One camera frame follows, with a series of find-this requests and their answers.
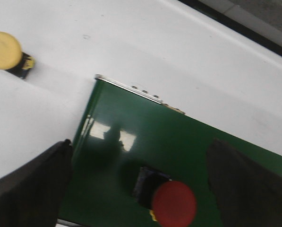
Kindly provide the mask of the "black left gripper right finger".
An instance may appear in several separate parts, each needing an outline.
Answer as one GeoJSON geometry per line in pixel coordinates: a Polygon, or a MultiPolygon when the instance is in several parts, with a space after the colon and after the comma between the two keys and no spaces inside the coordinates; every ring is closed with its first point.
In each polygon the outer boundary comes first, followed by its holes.
{"type": "Polygon", "coordinates": [[[282,177],[227,142],[206,152],[208,182],[225,227],[282,227],[282,177]]]}

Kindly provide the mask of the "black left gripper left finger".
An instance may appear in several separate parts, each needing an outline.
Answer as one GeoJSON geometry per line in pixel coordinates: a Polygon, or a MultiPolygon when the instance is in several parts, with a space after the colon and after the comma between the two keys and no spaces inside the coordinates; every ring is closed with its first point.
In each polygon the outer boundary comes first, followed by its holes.
{"type": "Polygon", "coordinates": [[[71,141],[60,141],[0,178],[0,227],[56,226],[72,155],[71,141]]]}

